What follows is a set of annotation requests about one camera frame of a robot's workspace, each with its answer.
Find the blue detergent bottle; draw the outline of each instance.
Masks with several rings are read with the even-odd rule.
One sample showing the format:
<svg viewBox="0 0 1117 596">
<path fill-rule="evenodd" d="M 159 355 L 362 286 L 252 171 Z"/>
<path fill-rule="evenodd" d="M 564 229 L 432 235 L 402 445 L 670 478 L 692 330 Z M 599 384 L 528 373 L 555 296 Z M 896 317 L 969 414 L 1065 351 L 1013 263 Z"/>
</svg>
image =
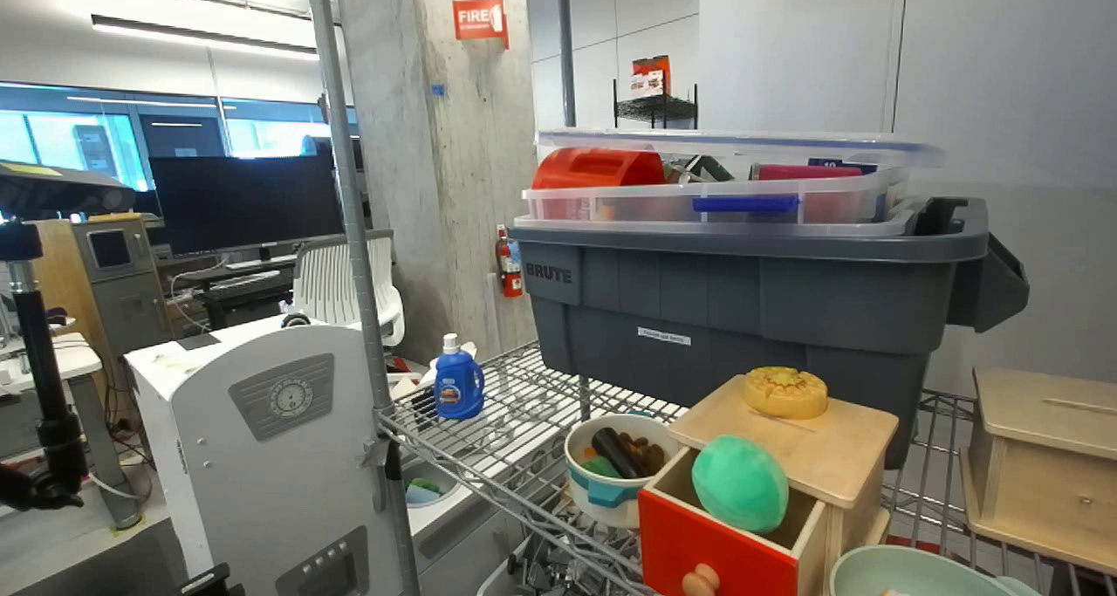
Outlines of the blue detergent bottle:
<svg viewBox="0 0 1117 596">
<path fill-rule="evenodd" d="M 470 420 L 485 406 L 485 374 L 458 335 L 442 337 L 442 356 L 435 362 L 435 411 L 446 420 Z"/>
</svg>

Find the black tripod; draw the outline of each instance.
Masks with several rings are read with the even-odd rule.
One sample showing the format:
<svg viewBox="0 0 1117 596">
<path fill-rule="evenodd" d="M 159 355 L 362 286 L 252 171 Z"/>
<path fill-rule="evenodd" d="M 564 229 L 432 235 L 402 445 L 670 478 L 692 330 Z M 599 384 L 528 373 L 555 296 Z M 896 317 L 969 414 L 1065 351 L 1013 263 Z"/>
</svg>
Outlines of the black tripod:
<svg viewBox="0 0 1117 596">
<path fill-rule="evenodd" d="M 0 503 L 20 511 L 82 507 L 77 493 L 82 478 L 89 472 L 82 448 L 82 426 L 66 404 L 42 294 L 31 267 L 36 258 L 42 258 L 37 227 L 16 219 L 0 225 L 0 259 L 8 262 L 16 315 L 42 410 L 37 429 L 39 444 L 47 458 L 47 467 L 31 474 L 0 465 Z"/>
</svg>

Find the white bowl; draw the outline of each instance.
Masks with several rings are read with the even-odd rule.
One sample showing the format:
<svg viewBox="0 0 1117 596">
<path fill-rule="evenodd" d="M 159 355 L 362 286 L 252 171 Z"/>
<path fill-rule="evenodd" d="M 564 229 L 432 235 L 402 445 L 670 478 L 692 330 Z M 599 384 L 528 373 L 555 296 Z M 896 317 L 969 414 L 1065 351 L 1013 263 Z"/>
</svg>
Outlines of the white bowl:
<svg viewBox="0 0 1117 596">
<path fill-rule="evenodd" d="M 570 481 L 571 499 L 577 508 L 605 526 L 639 528 L 637 492 L 648 484 L 652 477 L 601 477 L 582 468 L 574 460 L 574 455 L 580 456 L 586 448 L 591 448 L 590 440 L 593 434 L 607 426 L 617 430 L 618 434 L 628 433 L 632 438 L 647 438 L 663 449 L 667 461 L 678 452 L 679 442 L 668 434 L 667 426 L 662 422 L 645 414 L 602 414 L 601 417 L 575 425 L 566 435 L 566 479 Z"/>
</svg>

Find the green object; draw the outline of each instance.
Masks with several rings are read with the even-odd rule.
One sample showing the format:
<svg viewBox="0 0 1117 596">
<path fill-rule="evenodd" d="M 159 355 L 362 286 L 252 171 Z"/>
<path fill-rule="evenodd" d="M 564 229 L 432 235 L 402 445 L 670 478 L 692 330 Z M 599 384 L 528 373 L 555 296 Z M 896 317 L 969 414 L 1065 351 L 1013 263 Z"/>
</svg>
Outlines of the green object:
<svg viewBox="0 0 1117 596">
<path fill-rule="evenodd" d="M 886 589 L 913 596 L 1040 596 L 1014 578 L 990 578 L 906 546 L 851 550 L 830 571 L 831 596 L 877 596 Z"/>
<path fill-rule="evenodd" d="M 427 489 L 433 491 L 439 496 L 442 496 L 442 489 L 439 489 L 439 486 L 435 484 L 435 481 L 431 481 L 430 478 L 422 478 L 422 477 L 411 478 L 411 482 L 409 482 L 408 484 L 414 484 L 418 486 L 418 488 Z"/>
<path fill-rule="evenodd" d="M 701 506 L 731 527 L 765 533 L 787 511 L 787 477 L 765 449 L 719 436 L 698 453 L 690 472 Z"/>
<path fill-rule="evenodd" d="M 617 468 L 613 468 L 613 464 L 610 463 L 610 461 L 604 456 L 591 458 L 585 463 L 579 463 L 579 465 L 582 465 L 583 470 L 588 472 L 593 472 L 599 477 L 624 478 L 621 475 L 620 472 L 617 471 Z"/>
</svg>

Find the fire extinguisher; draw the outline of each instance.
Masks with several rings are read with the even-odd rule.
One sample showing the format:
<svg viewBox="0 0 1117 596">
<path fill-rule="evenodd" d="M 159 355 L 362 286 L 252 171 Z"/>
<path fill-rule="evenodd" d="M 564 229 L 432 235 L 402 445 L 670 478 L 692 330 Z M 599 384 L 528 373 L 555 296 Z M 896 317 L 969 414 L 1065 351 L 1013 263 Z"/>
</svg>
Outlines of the fire extinguisher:
<svg viewBox="0 0 1117 596">
<path fill-rule="evenodd" d="M 504 225 L 496 225 L 496 262 L 500 268 L 504 297 L 518 298 L 524 294 L 524 279 L 519 273 L 519 259 L 512 254 L 512 241 Z"/>
</svg>

